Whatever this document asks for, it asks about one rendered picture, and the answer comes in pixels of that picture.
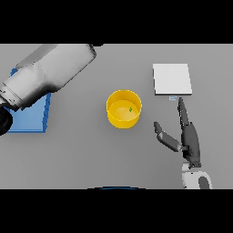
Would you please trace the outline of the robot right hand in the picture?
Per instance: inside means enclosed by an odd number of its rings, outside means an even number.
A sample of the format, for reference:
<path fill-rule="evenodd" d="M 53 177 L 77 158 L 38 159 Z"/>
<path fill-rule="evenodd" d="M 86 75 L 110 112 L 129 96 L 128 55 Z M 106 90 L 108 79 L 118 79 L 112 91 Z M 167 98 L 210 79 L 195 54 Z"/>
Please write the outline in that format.
<path fill-rule="evenodd" d="M 183 158 L 189 163 L 189 168 L 201 167 L 198 133 L 194 124 L 188 119 L 187 109 L 182 97 L 178 100 L 177 111 L 181 126 L 181 141 L 178 142 L 166 133 L 158 122 L 154 122 L 157 140 L 174 152 L 181 151 Z"/>

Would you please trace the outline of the pale square measuring scale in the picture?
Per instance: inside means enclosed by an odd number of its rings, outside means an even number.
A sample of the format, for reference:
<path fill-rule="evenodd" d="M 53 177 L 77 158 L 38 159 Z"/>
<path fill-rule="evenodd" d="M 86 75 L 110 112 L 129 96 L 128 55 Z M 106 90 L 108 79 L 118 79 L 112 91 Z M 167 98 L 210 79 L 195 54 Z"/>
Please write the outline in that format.
<path fill-rule="evenodd" d="M 154 64 L 156 96 L 191 96 L 192 87 L 187 64 Z"/>

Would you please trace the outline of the yellow bowl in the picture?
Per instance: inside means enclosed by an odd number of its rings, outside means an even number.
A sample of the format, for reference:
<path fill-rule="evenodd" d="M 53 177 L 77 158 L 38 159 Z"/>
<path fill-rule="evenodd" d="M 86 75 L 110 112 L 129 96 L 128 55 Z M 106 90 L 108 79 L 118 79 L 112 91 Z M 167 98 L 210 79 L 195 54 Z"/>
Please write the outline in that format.
<path fill-rule="evenodd" d="M 119 89 L 106 101 L 106 116 L 109 123 L 118 129 L 133 127 L 142 111 L 142 101 L 138 94 L 131 90 Z"/>

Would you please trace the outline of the blue tray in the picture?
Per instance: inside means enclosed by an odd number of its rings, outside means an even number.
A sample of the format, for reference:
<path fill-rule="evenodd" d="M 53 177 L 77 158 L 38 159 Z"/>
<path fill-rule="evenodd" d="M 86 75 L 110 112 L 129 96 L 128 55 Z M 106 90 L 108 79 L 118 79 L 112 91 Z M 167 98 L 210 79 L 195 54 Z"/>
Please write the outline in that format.
<path fill-rule="evenodd" d="M 38 70 L 14 68 L 3 83 L 1 95 L 13 115 L 10 133 L 45 133 L 51 94 Z"/>

